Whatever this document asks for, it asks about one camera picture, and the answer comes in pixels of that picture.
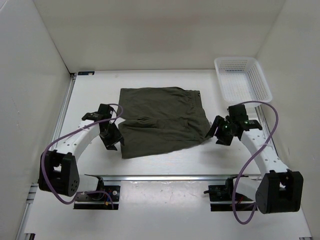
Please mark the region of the olive green shorts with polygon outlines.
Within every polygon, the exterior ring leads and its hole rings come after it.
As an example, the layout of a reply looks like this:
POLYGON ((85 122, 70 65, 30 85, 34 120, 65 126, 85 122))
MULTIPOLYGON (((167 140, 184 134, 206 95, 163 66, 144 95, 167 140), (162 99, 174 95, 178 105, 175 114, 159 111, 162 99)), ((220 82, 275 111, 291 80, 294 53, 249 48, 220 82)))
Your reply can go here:
POLYGON ((123 159, 167 154, 201 145, 210 123, 201 93, 180 87, 122 88, 118 128, 124 137, 123 159))

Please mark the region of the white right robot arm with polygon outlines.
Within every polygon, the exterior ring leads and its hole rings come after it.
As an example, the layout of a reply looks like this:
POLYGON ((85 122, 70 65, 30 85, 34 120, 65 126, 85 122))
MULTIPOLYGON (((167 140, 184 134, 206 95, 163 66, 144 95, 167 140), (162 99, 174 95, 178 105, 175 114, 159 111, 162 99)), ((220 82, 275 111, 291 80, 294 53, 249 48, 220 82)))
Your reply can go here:
POLYGON ((216 116, 207 133, 216 137, 218 145, 230 146, 237 138, 250 152, 250 161, 257 165, 261 181, 238 175, 225 181, 224 193, 235 209, 240 197, 256 204, 262 214, 298 212, 301 206, 304 178, 299 171, 292 171, 269 146, 270 137, 256 119, 249 119, 244 104, 228 107, 226 117, 216 116))

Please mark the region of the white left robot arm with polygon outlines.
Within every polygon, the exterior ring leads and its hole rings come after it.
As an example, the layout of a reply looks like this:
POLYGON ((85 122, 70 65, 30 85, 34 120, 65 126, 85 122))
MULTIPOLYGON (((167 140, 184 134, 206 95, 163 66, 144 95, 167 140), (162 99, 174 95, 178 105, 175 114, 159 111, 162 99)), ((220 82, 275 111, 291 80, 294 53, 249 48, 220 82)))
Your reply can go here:
POLYGON ((124 109, 119 104, 100 104, 97 111, 87 112, 76 130, 50 143, 40 157, 38 187, 51 192, 64 204, 62 196, 77 198, 90 196, 97 201, 108 197, 103 180, 97 175, 79 174, 77 162, 95 138, 100 138, 108 151, 124 144, 124 137, 116 125, 124 109))

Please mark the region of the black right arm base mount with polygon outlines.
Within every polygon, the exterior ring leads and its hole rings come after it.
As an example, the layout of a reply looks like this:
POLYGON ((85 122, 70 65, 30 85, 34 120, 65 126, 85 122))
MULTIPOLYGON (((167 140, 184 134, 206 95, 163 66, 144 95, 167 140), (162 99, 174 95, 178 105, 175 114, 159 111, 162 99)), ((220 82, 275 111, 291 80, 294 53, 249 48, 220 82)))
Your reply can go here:
MULTIPOLYGON (((233 181, 227 179, 224 184, 208 185, 208 188, 203 192, 209 196, 211 212, 232 212, 232 193, 233 181)), ((243 194, 235 194, 235 209, 240 212, 252 211, 254 201, 244 196, 243 194)))

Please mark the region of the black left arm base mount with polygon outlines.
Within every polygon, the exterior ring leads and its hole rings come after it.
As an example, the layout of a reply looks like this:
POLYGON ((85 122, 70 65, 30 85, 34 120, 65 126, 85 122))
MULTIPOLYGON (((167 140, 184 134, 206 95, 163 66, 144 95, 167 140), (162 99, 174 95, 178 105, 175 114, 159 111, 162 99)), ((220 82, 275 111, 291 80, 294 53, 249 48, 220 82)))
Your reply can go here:
POLYGON ((107 183, 103 177, 98 176, 98 193, 84 193, 78 195, 73 203, 74 210, 118 210, 121 186, 107 183))

